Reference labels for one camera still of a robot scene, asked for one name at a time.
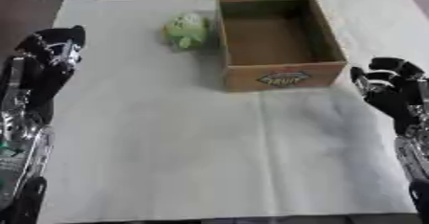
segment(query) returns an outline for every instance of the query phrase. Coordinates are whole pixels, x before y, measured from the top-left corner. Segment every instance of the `table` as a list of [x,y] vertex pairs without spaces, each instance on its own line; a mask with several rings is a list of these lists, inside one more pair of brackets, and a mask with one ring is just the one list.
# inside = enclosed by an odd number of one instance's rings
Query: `table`
[[[416,0],[429,15],[429,0]],[[52,26],[62,0],[0,0],[0,58],[27,34]],[[299,216],[278,219],[283,223],[418,223],[413,214],[354,216]]]

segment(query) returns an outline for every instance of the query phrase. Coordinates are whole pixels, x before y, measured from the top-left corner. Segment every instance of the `white paper sheet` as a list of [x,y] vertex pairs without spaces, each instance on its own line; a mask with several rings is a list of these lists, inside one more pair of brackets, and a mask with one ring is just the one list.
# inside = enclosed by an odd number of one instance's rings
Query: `white paper sheet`
[[[350,63],[407,58],[429,71],[412,0],[319,0]],[[174,53],[158,30],[213,0],[66,0],[79,71],[56,99],[40,223],[410,213],[392,122],[347,68],[329,89],[229,94],[219,56]]]

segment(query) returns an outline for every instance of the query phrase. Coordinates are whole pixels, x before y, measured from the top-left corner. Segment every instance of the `green stuffed toy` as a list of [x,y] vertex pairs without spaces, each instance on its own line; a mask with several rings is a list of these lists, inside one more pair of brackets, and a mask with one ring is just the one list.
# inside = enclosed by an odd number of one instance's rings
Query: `green stuffed toy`
[[203,45],[209,34],[209,19],[191,12],[172,19],[165,27],[167,39],[180,50]]

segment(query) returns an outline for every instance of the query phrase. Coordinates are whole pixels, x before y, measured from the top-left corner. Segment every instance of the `open cardboard box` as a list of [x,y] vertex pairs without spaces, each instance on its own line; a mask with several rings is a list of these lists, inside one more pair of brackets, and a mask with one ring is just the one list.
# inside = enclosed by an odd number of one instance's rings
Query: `open cardboard box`
[[346,64],[316,0],[217,0],[230,91],[330,85]]

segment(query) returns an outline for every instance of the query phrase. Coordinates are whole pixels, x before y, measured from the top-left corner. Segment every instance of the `robot finger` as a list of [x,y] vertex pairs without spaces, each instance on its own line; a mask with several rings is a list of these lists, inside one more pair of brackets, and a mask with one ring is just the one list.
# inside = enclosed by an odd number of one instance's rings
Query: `robot finger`
[[420,77],[424,74],[423,70],[413,63],[394,57],[373,58],[370,69],[374,71],[384,70],[385,72],[394,72],[406,79]]
[[395,120],[409,120],[412,116],[404,96],[393,87],[384,84],[373,84],[368,75],[358,67],[352,67],[350,76],[364,100]]
[[41,60],[47,60],[52,56],[59,55],[67,41],[71,41],[82,48],[85,45],[84,28],[75,26],[73,28],[39,31],[27,37],[15,50]]

